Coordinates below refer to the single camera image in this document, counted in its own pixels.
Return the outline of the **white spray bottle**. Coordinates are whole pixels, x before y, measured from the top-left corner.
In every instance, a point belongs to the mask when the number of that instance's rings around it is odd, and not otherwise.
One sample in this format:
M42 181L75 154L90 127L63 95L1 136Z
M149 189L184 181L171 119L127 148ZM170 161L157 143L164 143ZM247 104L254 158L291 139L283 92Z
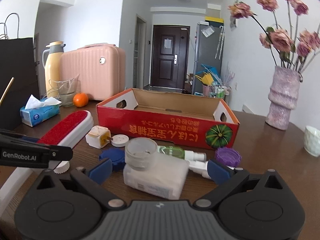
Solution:
M203 178L211 179L210 175L231 173L233 174L234 167L224 166L221 163L209 160L205 162L201 161L189 161L189 170L200 174Z

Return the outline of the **blue plastic lid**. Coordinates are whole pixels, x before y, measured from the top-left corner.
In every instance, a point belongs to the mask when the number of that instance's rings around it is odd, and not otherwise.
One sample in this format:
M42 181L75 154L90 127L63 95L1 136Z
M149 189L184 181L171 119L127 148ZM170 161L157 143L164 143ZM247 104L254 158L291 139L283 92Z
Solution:
M122 171L125 166L125 151L120 148L108 148L99 155L99 160L110 159L113 172Z

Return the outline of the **green spray bottle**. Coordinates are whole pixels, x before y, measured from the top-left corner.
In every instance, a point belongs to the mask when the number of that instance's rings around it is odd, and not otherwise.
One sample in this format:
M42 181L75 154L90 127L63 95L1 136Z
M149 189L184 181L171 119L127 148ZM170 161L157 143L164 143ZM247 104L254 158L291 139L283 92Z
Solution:
M176 146L158 146L158 152L188 161L205 162L207 160L207 155L205 153L196 153Z

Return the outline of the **white round disc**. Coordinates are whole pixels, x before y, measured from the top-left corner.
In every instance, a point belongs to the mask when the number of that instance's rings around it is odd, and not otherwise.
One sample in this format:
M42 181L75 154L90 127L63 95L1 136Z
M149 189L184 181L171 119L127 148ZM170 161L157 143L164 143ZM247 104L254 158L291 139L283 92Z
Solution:
M125 147L128 143L129 137L123 134L117 134L112 137L111 144L114 147Z

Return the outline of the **clear tape roll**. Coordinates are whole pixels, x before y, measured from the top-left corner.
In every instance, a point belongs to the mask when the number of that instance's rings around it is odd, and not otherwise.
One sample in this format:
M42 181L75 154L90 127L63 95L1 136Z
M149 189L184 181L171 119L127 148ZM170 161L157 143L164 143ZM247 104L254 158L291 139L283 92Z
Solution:
M125 163L136 170L151 168L156 159L158 145L149 138L133 138L125 146Z

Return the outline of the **red white lint brush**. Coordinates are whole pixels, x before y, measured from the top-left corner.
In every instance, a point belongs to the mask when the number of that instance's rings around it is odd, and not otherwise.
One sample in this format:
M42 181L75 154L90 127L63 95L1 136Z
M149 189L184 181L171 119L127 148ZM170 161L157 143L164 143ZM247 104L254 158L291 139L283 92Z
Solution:
M29 138L30 141L34 141L39 144L65 146L72 149L91 130L93 124L93 118L89 111L77 111L61 120L42 138ZM13 196L32 173L36 172L39 174L43 170L47 169L27 167L14 168L15 170L1 187L1 212L7 208Z

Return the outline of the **white ridged cap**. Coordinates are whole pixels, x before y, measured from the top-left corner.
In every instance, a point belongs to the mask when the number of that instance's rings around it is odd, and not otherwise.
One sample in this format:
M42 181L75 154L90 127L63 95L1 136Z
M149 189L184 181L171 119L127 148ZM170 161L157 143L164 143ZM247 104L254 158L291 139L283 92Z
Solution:
M67 172L70 168L70 163L69 161L62 161L55 169L54 173L55 174L63 174Z

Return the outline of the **red cardboard box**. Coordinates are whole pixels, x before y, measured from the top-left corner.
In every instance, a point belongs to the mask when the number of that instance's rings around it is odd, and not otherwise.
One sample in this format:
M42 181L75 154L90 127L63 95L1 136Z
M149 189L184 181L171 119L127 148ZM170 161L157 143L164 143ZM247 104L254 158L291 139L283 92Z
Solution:
M98 103L97 115L113 134L206 149L232 147L240 125L222 99L133 88Z

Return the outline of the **metal storage cart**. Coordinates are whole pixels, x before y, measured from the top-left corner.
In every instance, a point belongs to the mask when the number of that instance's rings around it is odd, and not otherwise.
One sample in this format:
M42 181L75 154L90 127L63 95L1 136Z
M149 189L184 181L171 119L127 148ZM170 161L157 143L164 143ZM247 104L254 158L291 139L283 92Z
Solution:
M221 85L202 85L203 96L225 99L230 95L229 88Z

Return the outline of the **black paper bag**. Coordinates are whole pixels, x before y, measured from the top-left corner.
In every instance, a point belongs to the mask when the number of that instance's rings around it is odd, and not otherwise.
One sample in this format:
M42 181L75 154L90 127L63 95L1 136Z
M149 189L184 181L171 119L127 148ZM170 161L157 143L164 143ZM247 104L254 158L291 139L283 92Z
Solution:
M33 38L10 38L6 22L1 32L1 128L13 130L29 97L39 96L39 84Z

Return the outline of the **yellow thermos jug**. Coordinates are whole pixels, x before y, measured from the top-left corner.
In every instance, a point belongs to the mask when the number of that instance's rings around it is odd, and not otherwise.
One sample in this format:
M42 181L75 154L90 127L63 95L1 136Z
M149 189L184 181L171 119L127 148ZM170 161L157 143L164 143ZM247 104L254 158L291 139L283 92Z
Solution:
M54 41L46 45L42 53L42 64L46 83L46 97L58 96L57 81L60 81L60 60L64 53L63 41Z

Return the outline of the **white ceramic cup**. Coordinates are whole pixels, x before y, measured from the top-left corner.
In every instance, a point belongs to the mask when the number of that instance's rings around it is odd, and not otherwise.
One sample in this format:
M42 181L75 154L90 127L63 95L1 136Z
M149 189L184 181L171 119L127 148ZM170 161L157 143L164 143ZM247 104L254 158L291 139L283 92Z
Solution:
M312 126L306 126L304 132L304 148L314 157L320 156L320 131Z

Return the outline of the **pink suitcase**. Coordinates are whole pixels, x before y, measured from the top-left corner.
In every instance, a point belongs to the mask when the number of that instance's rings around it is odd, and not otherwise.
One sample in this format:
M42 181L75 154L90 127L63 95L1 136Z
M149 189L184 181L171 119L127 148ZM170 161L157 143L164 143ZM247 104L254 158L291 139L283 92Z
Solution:
M105 100L125 89L125 50L97 43L62 54L60 78L76 78L77 89L90 100Z

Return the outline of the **dark brown door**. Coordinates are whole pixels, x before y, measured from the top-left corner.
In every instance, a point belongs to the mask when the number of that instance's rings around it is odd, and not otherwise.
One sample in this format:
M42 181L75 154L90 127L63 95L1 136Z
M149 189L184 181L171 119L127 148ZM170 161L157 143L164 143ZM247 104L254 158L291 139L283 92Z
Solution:
M189 26L154 25L151 87L184 88L188 66Z

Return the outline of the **dried pink flowers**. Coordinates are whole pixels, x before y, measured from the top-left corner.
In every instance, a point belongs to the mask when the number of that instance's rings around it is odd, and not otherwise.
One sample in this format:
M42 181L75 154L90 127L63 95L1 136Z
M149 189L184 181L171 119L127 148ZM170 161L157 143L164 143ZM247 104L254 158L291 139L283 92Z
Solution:
M228 6L231 18L234 20L253 19L263 30L259 34L261 45L272 53L274 51L278 53L282 68L293 70L302 75L314 58L319 55L319 30L298 31L299 18L309 13L309 7L302 0L284 0L287 4L289 20L289 30L286 30L278 23L276 17L276 10L279 9L277 0L256 1L263 10L272 13L274 25L263 27L250 5L240 0L235 0L233 4Z

